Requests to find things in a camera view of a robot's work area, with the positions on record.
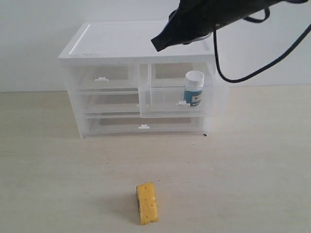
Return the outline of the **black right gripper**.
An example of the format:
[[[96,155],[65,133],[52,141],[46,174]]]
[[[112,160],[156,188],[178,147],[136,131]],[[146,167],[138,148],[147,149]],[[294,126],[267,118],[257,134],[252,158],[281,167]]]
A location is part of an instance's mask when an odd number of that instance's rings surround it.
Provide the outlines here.
[[[203,40],[219,28],[217,0],[181,0],[162,32],[151,39],[160,52],[168,47]]]

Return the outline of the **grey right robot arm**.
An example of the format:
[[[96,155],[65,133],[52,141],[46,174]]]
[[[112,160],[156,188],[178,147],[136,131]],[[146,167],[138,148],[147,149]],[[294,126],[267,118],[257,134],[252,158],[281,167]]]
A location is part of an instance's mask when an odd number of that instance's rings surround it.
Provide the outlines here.
[[[151,39],[156,51],[204,39],[237,20],[265,21],[279,0],[181,0],[162,32]]]

